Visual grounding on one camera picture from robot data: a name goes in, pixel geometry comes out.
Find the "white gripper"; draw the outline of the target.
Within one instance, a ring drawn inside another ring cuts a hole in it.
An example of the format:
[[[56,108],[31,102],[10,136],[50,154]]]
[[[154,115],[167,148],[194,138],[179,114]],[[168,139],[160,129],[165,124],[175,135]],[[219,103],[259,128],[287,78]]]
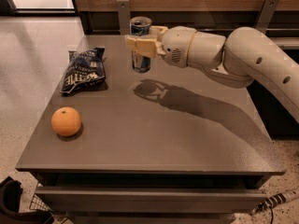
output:
[[[188,49],[196,33],[195,29],[178,26],[168,30],[166,26],[152,25],[149,33],[155,35],[157,39],[162,38],[162,43],[156,38],[127,35],[125,37],[126,47],[148,58],[163,56],[167,64],[179,68],[187,66]]]

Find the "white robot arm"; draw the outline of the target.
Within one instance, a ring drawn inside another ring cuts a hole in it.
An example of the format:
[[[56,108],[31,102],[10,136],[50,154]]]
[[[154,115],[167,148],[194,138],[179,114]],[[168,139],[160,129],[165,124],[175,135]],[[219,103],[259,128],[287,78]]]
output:
[[[256,80],[299,121],[299,65],[254,28],[237,28],[225,37],[183,26],[152,26],[147,35],[125,39],[139,55],[197,69],[228,87],[245,88]]]

